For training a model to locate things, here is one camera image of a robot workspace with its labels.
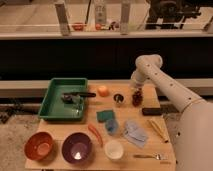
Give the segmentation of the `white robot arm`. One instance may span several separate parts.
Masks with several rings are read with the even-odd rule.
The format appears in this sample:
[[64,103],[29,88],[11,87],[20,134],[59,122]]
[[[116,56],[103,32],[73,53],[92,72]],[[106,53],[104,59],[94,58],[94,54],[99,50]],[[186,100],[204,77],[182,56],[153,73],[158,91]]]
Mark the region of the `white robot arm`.
[[176,171],[213,171],[213,103],[164,73],[162,64],[158,54],[137,57],[130,85],[138,88],[149,79],[181,113]]

